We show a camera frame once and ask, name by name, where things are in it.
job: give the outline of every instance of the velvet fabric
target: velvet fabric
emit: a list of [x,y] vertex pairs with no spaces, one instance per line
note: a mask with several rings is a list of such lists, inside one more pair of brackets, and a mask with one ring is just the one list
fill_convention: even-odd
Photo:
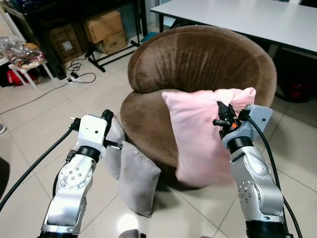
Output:
[[128,66],[132,92],[121,106],[122,126],[142,153],[176,182],[177,146],[161,92],[217,89],[257,91],[255,104],[269,107],[276,70],[267,53],[250,39],[212,26],[185,26],[142,44]]

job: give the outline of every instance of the white table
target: white table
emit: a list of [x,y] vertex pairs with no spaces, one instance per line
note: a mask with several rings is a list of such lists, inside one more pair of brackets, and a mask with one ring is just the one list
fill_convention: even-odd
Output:
[[151,11],[160,23],[170,16],[317,55],[317,8],[272,0],[172,0]]

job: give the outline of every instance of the cardboard box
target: cardboard box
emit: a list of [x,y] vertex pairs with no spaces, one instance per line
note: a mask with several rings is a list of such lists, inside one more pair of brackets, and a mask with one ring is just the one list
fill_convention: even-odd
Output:
[[109,36],[108,38],[102,40],[100,42],[100,46],[97,47],[97,49],[100,49],[102,52],[104,52],[107,55],[110,55],[118,50],[121,50],[122,48],[127,46],[127,40],[125,38],[124,31],[120,31],[117,34],[114,34],[113,36]]
[[71,24],[49,31],[49,38],[54,50],[63,63],[83,54]]
[[97,43],[123,30],[120,12],[114,10],[86,20],[84,28],[88,40]]

